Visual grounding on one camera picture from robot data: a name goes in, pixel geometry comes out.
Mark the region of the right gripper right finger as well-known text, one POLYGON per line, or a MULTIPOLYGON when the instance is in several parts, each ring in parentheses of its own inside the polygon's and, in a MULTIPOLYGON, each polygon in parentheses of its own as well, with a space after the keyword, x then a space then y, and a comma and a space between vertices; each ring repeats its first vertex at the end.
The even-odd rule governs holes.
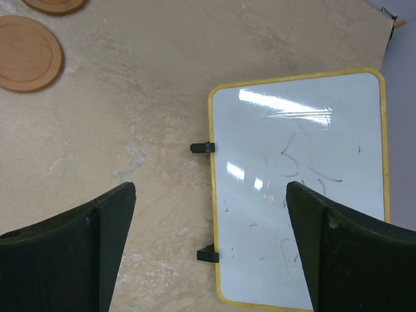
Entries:
POLYGON ((414 311, 415 232, 293 181, 286 201, 314 311, 414 311))

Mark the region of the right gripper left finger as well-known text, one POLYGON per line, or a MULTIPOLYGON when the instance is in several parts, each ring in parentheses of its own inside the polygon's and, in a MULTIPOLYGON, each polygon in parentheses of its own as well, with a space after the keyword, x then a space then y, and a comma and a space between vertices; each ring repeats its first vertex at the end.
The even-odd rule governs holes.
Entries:
POLYGON ((2 311, 108 311, 136 203, 132 182, 1 235, 2 311))

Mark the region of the orange wooden coaster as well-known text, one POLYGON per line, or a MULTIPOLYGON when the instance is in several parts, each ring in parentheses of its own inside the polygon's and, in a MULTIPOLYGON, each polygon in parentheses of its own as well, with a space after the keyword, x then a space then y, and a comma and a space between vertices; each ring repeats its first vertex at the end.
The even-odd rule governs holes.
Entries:
POLYGON ((49 15, 67 15, 82 9, 87 0, 23 0, 23 2, 40 12, 49 15))
POLYGON ((63 65, 62 46, 46 26, 23 16, 1 16, 2 88, 41 90, 58 79, 63 65))

